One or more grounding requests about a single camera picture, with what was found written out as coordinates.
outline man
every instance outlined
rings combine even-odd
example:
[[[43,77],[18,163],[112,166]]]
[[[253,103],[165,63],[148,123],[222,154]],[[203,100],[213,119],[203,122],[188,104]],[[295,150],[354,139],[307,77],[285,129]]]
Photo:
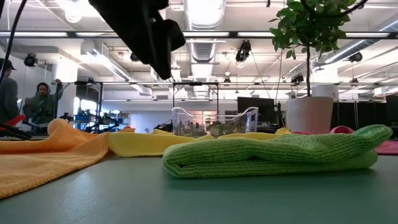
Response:
[[[32,118],[32,123],[39,127],[47,127],[49,122],[55,117],[55,105],[62,97],[62,82],[55,80],[57,84],[57,93],[51,95],[51,89],[46,83],[39,83],[36,88],[36,95],[25,99],[25,105],[22,108],[26,118]]]
[[[5,77],[0,85],[0,124],[4,124],[19,115],[18,109],[18,84],[15,80],[9,78],[11,72],[16,70],[10,60],[4,61],[0,58],[0,68],[6,70]]]

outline ceiling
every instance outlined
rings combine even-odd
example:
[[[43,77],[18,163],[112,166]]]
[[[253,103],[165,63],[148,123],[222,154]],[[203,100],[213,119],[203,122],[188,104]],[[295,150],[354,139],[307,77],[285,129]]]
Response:
[[[6,1],[3,18],[0,21],[0,29],[8,30],[13,23],[19,2]],[[224,21],[221,30],[269,30],[277,25],[276,22],[268,22],[275,18],[278,10],[283,6],[283,1],[272,0],[271,6],[266,7],[265,1],[257,0],[227,0]],[[178,22],[182,30],[187,29],[183,1],[171,0],[170,7],[166,9],[165,16]],[[396,0],[369,0],[366,7],[356,10],[350,15],[351,22],[343,26],[345,31],[377,31],[386,20],[398,20],[398,2]],[[77,23],[68,22],[65,11],[59,8],[55,1],[28,1],[18,30],[77,30],[77,31],[107,31],[111,28],[99,17],[82,17]],[[83,39],[16,39],[15,44],[20,46],[53,46],[62,49],[69,55],[81,60],[79,76],[91,76],[97,80],[120,81],[102,65],[83,61],[80,57],[80,47]],[[129,59],[131,51],[120,39],[95,39],[96,45],[104,44],[109,48],[109,56],[125,71],[138,81],[153,82],[150,76],[150,66],[140,62],[132,62]],[[357,40],[340,40],[339,47]],[[252,54],[245,61],[243,68],[237,68],[234,55],[242,40],[220,39],[216,47],[216,58],[211,74],[211,81],[222,82],[225,72],[230,73],[232,82],[261,82],[261,78],[267,82],[281,80],[290,81],[293,68],[305,60],[304,54],[297,54],[297,59],[285,59],[285,52],[275,52],[270,39],[251,39]],[[183,46],[174,52],[174,59],[181,68],[181,78],[189,80],[192,77],[190,69],[189,47]],[[361,51],[361,62],[338,62],[338,78],[340,81],[349,81],[361,74],[377,71],[392,63],[398,64],[398,40],[382,40]],[[379,72],[361,82],[377,82],[387,78],[398,78],[398,66],[392,66],[386,72]],[[114,90],[127,90],[129,86],[113,86]]]

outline gray jacket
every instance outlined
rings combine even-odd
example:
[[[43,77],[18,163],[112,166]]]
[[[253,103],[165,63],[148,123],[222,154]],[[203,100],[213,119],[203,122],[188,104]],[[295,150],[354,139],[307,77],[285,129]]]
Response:
[[[15,80],[4,77],[0,86],[0,124],[4,124],[19,115],[18,84]]]

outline table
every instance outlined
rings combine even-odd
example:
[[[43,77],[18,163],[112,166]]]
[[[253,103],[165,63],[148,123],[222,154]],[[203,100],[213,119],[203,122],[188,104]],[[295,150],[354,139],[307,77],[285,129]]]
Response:
[[[398,156],[369,170],[177,179],[161,158],[111,157],[0,200],[7,223],[398,223]]]

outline computer monitor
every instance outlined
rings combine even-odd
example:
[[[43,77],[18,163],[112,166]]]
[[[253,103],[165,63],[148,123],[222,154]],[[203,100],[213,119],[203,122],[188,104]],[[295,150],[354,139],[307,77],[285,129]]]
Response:
[[[277,123],[275,104],[273,99],[238,97],[238,113],[243,113],[249,107],[259,108],[259,123]]]

